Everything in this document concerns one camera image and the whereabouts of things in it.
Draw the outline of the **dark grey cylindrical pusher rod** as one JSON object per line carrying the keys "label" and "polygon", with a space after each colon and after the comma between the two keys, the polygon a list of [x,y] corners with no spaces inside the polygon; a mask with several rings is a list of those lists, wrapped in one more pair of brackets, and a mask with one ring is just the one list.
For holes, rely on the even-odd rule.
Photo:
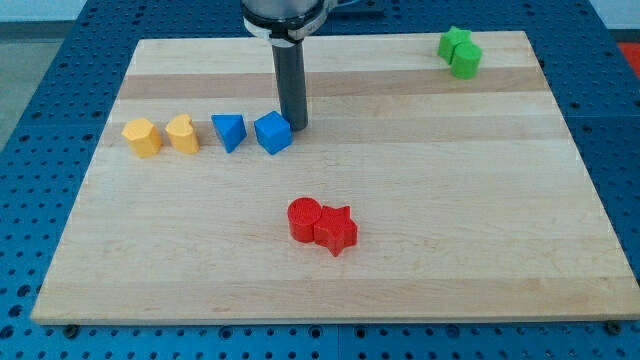
{"label": "dark grey cylindrical pusher rod", "polygon": [[272,47],[281,114],[291,130],[308,125],[306,78],[302,43],[291,47]]}

